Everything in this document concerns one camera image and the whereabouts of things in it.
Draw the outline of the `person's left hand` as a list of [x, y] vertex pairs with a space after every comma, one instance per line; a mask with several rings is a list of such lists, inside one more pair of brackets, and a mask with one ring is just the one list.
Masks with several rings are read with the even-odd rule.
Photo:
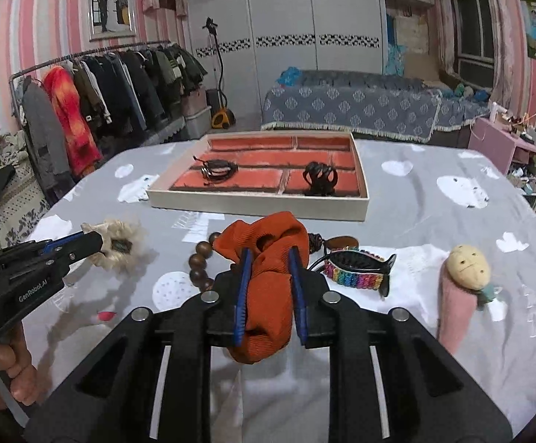
[[[37, 402], [40, 395], [38, 372], [32, 364], [22, 323], [14, 326], [3, 343], [0, 343], [0, 371], [11, 379], [12, 397], [25, 406]], [[0, 410], [6, 404], [0, 396]]]

